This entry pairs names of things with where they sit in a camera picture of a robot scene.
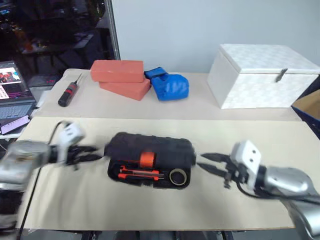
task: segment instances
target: laptop screen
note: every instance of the laptop screen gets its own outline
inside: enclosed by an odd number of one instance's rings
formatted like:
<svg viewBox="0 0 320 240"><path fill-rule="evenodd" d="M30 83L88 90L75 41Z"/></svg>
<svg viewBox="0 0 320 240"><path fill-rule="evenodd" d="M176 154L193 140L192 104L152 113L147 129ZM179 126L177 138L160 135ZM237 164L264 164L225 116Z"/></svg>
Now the laptop screen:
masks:
<svg viewBox="0 0 320 240"><path fill-rule="evenodd" d="M16 64L0 62L0 104L34 100Z"/></svg>

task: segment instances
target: laptop keyboard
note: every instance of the laptop keyboard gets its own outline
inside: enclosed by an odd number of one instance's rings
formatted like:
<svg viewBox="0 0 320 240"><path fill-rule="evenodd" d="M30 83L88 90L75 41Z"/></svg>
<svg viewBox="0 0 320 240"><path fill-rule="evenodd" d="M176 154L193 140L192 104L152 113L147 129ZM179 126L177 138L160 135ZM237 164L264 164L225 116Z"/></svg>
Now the laptop keyboard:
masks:
<svg viewBox="0 0 320 240"><path fill-rule="evenodd" d="M0 119L21 118L27 115L31 104L0 107Z"/></svg>

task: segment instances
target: white box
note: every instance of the white box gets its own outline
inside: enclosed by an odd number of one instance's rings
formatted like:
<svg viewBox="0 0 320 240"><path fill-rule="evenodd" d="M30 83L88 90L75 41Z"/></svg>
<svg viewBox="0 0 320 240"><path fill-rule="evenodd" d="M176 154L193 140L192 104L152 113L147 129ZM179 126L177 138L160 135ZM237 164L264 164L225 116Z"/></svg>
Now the white box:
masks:
<svg viewBox="0 0 320 240"><path fill-rule="evenodd" d="M222 44L207 81L222 109L288 108L319 74L287 46Z"/></svg>

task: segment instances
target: beige table surface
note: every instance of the beige table surface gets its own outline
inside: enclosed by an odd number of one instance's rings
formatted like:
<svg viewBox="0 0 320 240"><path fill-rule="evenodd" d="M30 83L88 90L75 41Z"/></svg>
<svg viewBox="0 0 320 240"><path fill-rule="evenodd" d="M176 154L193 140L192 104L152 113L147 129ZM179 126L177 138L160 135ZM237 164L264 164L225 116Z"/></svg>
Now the beige table surface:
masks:
<svg viewBox="0 0 320 240"><path fill-rule="evenodd" d="M74 121L86 131L81 144L101 151L121 131L189 139L197 154L229 154L235 142L250 139L266 166L305 171L320 191L320 141L300 121L142 120L35 117L20 140L48 141L57 122ZM209 162L197 155L197 161ZM285 207L275 200L242 195L200 167L183 190L137 187L111 180L109 160L42 169L25 227L54 230L253 230L291 228ZM30 195L31 184L25 194ZM21 211L24 212L26 201Z"/></svg>
<svg viewBox="0 0 320 240"><path fill-rule="evenodd" d="M79 90L68 107L58 105L67 86L80 74ZM207 84L206 73L181 73L189 80L189 97L177 101L158 101L153 88L141 101L101 89L90 70L68 69L55 84L36 116L109 119L177 120L275 120L300 121L290 108L220 109Z"/></svg>

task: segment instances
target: white wall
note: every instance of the white wall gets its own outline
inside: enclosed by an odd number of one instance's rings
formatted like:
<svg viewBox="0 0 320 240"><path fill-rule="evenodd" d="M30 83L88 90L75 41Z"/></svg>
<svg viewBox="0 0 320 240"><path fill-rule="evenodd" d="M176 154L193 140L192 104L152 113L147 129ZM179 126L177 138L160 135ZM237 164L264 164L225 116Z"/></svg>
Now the white wall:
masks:
<svg viewBox="0 0 320 240"><path fill-rule="evenodd" d="M208 73L219 44L287 45L320 65L319 0L112 0L122 60Z"/></svg>

